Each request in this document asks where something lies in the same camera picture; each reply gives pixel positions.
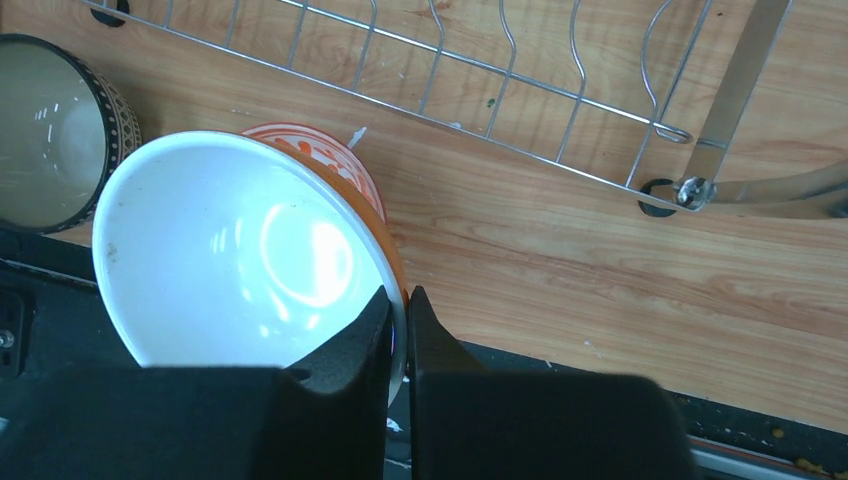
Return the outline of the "steel two-tier dish rack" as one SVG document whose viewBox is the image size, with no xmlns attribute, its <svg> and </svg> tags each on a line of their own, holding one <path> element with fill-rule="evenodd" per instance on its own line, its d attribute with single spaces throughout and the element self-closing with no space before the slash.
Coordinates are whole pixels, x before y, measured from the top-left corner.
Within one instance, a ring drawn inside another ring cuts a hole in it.
<svg viewBox="0 0 848 480">
<path fill-rule="evenodd" d="M 664 120 L 678 89 L 678 85 L 682 80 L 683 73 L 688 63 L 690 63 L 690 57 L 706 23 L 713 1 L 704 1 L 703 6 L 700 8 L 697 21 L 677 64 L 667 95 L 662 102 L 659 102 L 657 99 L 656 90 L 648 72 L 647 60 L 651 37 L 655 27 L 662 14 L 672 5 L 673 1 L 664 1 L 657 8 L 646 26 L 639 51 L 639 73 L 642 87 L 651 102 L 652 111 L 649 115 L 627 111 L 621 107 L 593 99 L 586 94 L 589 83 L 588 75 L 585 64 L 580 58 L 576 40 L 576 24 L 581 1 L 573 1 L 568 26 L 569 55 L 577 68 L 580 78 L 577 91 L 571 91 L 565 87 L 556 86 L 516 71 L 515 64 L 518 58 L 518 49 L 515 38 L 508 25 L 505 1 L 499 1 L 498 15 L 503 33 L 510 45 L 510 57 L 506 67 L 499 67 L 489 62 L 446 49 L 447 30 L 437 12 L 435 1 L 428 1 L 431 18 L 439 34 L 438 43 L 435 45 L 379 27 L 377 25 L 377 1 L 370 1 L 370 17 L 367 22 L 326 8 L 321 8 L 320 6 L 315 6 L 313 1 L 277 1 L 278 3 L 296 9 L 298 12 L 295 17 L 296 23 L 284 64 L 262 60 L 231 46 L 239 14 L 241 13 L 242 1 L 232 1 L 233 4 L 226 27 L 226 34 L 222 42 L 218 43 L 171 27 L 175 11 L 175 1 L 165 1 L 164 18 L 161 22 L 147 20 L 131 13 L 130 1 L 81 2 L 90 7 L 97 21 L 106 25 L 115 26 L 115 22 L 117 22 L 118 26 L 120 26 L 125 21 L 138 22 L 177 37 L 209 46 L 218 51 L 233 54 L 254 63 L 348 93 L 398 113 L 407 114 L 416 119 L 468 134 L 474 138 L 484 140 L 489 144 L 506 148 L 544 163 L 557 165 L 564 170 L 598 181 L 604 185 L 633 193 L 637 196 L 643 213 L 651 217 L 667 218 L 677 211 L 694 213 L 707 210 L 716 213 L 721 211 L 740 217 L 756 216 L 804 220 L 847 219 L 847 159 L 825 168 L 790 176 L 747 181 L 719 182 L 716 180 L 766 61 L 790 13 L 793 1 L 754 1 L 697 139 L 694 139 L 693 135 L 686 130 L 672 126 Z M 293 67 L 296 54 L 300 47 L 306 17 L 310 13 L 364 32 L 363 45 L 359 50 L 354 78 L 350 81 L 350 86 L 344 86 L 341 83 L 334 83 L 329 80 L 322 80 L 316 76 L 298 71 Z M 362 73 L 368 60 L 369 47 L 375 36 L 385 37 L 432 54 L 433 61 L 426 77 L 424 92 L 418 97 L 415 107 L 403 107 L 397 102 L 390 103 L 360 91 L 359 84 L 361 83 Z M 425 113 L 435 85 L 438 67 L 443 60 L 462 63 L 502 78 L 497 96 L 491 98 L 485 97 L 488 105 L 486 108 L 490 110 L 490 115 L 484 130 L 475 132 L 473 129 L 469 130 L 462 127 L 457 122 L 451 123 L 437 120 L 435 117 L 428 116 Z M 569 114 L 568 124 L 554 157 L 547 158 L 530 150 L 522 149 L 493 138 L 494 127 L 497 120 L 499 120 L 498 116 L 506 96 L 506 90 L 511 83 L 527 85 L 546 94 L 562 97 L 572 102 L 573 106 Z M 635 155 L 632 166 L 629 167 L 627 178 L 623 183 L 613 182 L 563 164 L 562 158 L 566 146 L 572 137 L 580 108 L 584 105 L 645 125 L 646 132 L 641 141 L 642 143 L 640 144 L 638 153 Z M 636 189 L 632 186 L 633 180 L 642 163 L 642 158 L 649 140 L 654 135 L 675 144 L 685 145 L 692 143 L 693 150 L 684 173 L 680 175 L 679 179 L 657 178 L 647 181 L 644 186 Z"/>
</svg>

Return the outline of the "orange floral white bowl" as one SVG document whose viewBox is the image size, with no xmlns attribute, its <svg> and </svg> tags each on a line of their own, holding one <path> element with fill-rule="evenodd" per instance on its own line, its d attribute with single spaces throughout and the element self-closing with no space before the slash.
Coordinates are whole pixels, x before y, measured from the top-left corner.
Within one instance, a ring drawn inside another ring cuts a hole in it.
<svg viewBox="0 0 848 480">
<path fill-rule="evenodd" d="M 384 223 L 387 215 L 377 184 L 364 163 L 347 145 L 315 127 L 272 122 L 250 127 L 242 135 L 275 143 L 310 156 L 351 183 L 371 204 Z"/>
</svg>

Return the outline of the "orange bowl white inside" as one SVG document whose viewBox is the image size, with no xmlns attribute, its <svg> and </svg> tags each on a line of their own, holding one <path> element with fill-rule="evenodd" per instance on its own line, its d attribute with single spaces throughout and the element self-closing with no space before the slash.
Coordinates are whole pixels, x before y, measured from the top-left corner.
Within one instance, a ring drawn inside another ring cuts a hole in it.
<svg viewBox="0 0 848 480">
<path fill-rule="evenodd" d="M 281 144 L 223 131 L 146 143 L 107 180 L 92 259 L 109 318 L 143 367 L 290 367 L 383 290 L 401 387 L 403 261 L 350 181 Z"/>
</svg>

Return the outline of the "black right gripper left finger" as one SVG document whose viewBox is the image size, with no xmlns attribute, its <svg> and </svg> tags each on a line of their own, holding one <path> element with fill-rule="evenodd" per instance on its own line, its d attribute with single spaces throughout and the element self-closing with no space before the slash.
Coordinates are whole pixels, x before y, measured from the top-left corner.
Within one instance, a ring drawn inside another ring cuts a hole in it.
<svg viewBox="0 0 848 480">
<path fill-rule="evenodd" d="M 5 479 L 379 479 L 390 303 L 287 368 L 67 369 L 1 432 Z"/>
</svg>

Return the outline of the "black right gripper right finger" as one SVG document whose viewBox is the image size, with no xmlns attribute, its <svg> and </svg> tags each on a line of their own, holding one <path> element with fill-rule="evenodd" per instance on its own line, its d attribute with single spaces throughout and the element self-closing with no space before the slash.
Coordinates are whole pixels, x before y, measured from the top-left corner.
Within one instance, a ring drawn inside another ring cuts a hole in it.
<svg viewBox="0 0 848 480">
<path fill-rule="evenodd" d="M 697 479 L 681 416 L 635 375 L 491 369 L 408 305 L 416 479 Z"/>
</svg>

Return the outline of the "dark patterned bowl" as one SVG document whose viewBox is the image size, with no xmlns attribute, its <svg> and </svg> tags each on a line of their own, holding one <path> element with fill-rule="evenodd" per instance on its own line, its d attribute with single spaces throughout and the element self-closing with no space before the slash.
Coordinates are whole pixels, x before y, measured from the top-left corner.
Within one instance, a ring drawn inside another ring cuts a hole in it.
<svg viewBox="0 0 848 480">
<path fill-rule="evenodd" d="M 130 104 L 104 75 L 41 38 L 2 35 L 2 227 L 53 234 L 86 223 L 142 143 Z"/>
</svg>

